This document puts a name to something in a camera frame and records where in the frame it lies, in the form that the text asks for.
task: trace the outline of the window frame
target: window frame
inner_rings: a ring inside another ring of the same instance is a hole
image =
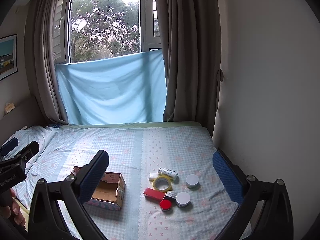
[[[55,63],[70,63],[70,13],[72,0],[63,0],[60,27],[60,47],[61,55],[64,57],[56,59]],[[153,0],[140,0],[139,4],[139,23],[140,23],[140,45],[141,52],[150,49],[161,49],[160,37],[154,37],[153,30]]]

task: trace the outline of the human hand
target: human hand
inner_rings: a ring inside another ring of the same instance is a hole
[[[11,196],[15,197],[16,194],[14,193],[13,189],[10,189],[11,192]],[[21,225],[24,227],[24,225],[26,224],[26,220],[23,217],[21,211],[20,211],[20,206],[19,204],[16,202],[15,199],[13,199],[12,201],[12,210],[15,214],[14,217],[14,221],[16,222],[17,225]],[[0,207],[0,214],[4,217],[4,218],[9,218],[11,215],[11,211],[9,207]]]

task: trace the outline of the open box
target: open box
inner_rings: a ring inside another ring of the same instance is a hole
[[[75,166],[72,174],[76,175],[81,167]],[[125,182],[121,173],[105,171],[91,199],[86,202],[110,210],[120,210],[124,197]]]

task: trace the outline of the metal bolt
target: metal bolt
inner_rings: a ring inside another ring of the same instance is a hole
[[[256,180],[256,177],[253,176],[253,175],[248,175],[248,176],[247,176],[247,179],[248,179],[248,181],[255,181],[255,180]]]
[[[284,181],[282,179],[277,179],[277,183],[282,186],[284,184]]]
[[[44,183],[44,179],[39,179],[37,183],[38,183],[38,184]]]
[[[68,177],[66,177],[67,181],[73,181],[75,179],[75,176],[73,175],[69,175]]]

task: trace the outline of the yellow tape roll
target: yellow tape roll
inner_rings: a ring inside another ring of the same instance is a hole
[[[167,176],[159,176],[153,181],[152,185],[155,190],[161,192],[167,192],[168,190],[172,190],[171,181]]]

